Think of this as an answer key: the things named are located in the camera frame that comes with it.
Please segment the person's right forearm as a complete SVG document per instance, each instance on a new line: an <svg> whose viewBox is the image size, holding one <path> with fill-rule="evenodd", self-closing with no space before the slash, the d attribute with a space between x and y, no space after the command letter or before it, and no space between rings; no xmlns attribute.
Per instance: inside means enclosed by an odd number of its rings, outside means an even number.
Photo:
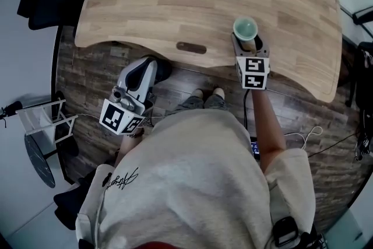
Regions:
<svg viewBox="0 0 373 249"><path fill-rule="evenodd" d="M260 165L265 172L271 162L286 150L286 141L266 91L253 90L252 102Z"/></svg>

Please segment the white folding chair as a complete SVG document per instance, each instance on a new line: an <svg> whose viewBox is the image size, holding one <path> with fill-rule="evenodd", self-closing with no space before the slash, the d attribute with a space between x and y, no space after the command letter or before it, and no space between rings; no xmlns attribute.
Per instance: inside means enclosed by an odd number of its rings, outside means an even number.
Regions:
<svg viewBox="0 0 373 249"><path fill-rule="evenodd" d="M16 110L16 114L23 124L25 135L29 136L38 132L44 132L54 145L71 137L78 115L65 116L62 112L62 106L65 102L66 100L63 99ZM56 138L55 133L60 125L66 125L68 132L62 137Z"/></svg>

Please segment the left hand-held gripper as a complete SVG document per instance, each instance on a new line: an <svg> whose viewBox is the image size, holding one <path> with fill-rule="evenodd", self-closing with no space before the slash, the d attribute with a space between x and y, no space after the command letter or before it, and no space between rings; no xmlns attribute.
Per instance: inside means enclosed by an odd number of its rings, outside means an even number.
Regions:
<svg viewBox="0 0 373 249"><path fill-rule="evenodd" d="M157 62L153 58L141 58L127 65L119 75L118 86L104 100L99 123L116 135L134 134L154 107L151 87L156 72Z"/></svg>

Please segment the person's grey trousers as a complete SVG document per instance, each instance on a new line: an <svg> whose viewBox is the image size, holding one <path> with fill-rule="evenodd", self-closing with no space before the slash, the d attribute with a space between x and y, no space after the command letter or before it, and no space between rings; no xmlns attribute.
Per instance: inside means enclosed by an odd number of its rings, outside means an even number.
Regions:
<svg viewBox="0 0 373 249"><path fill-rule="evenodd" d="M211 94L206 100L197 96L187 98L183 103L176 106L172 113L178 113L193 109L218 109L227 111L225 100L218 94Z"/></svg>

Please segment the light wooden table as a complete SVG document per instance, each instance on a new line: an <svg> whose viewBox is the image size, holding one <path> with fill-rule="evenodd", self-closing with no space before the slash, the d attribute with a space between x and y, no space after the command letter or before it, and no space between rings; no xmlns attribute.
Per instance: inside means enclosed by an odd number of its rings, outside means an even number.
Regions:
<svg viewBox="0 0 373 249"><path fill-rule="evenodd" d="M235 63L234 21L251 17L270 69L333 101L342 56L339 0L84 0L75 44L137 44L202 68Z"/></svg>

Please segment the person's beige shirt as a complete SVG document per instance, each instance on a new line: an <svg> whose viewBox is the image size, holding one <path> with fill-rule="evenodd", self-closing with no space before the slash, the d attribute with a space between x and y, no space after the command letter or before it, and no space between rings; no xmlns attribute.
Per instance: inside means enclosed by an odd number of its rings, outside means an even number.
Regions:
<svg viewBox="0 0 373 249"><path fill-rule="evenodd" d="M303 149L285 150L263 172L248 132L231 113L194 109L160 121L117 167L98 166L76 237L94 249L155 241L188 249L279 249L272 234L278 220L291 216L300 233L309 233L314 215Z"/></svg>

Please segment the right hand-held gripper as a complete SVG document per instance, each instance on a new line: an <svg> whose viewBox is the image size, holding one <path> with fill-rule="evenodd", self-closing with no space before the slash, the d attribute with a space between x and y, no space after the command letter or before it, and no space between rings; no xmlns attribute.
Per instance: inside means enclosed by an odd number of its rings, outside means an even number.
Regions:
<svg viewBox="0 0 373 249"><path fill-rule="evenodd" d="M237 75L243 89L265 90L269 65L269 46L260 36L255 37L256 56L249 50L245 50L234 33L231 40L236 58Z"/></svg>

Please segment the person's left forearm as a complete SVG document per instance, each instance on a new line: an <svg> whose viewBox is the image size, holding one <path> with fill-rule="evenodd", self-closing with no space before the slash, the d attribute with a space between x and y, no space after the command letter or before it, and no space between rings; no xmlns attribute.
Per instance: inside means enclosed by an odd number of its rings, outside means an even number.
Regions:
<svg viewBox="0 0 373 249"><path fill-rule="evenodd" d="M133 135L124 135L121 146L119 148L117 158L114 163L114 167L117 167L121 160L124 158L126 154L128 154L132 149L138 146L143 139L143 133L138 132Z"/></svg>

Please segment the black marble round table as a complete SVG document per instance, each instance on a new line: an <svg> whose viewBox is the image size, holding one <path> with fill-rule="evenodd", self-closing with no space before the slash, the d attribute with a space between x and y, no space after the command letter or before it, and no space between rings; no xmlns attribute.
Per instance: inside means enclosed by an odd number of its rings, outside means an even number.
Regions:
<svg viewBox="0 0 373 249"><path fill-rule="evenodd" d="M43 153L38 140L42 141L42 145L50 145L52 150L48 153ZM56 145L52 145L44 134L35 133L24 135L24 144L33 168L43 183L49 188L55 188L56 182L48 160L56 156L62 175L65 176L66 170L60 155L66 153L72 157L76 157L79 154L78 145L72 136L58 142Z"/></svg>

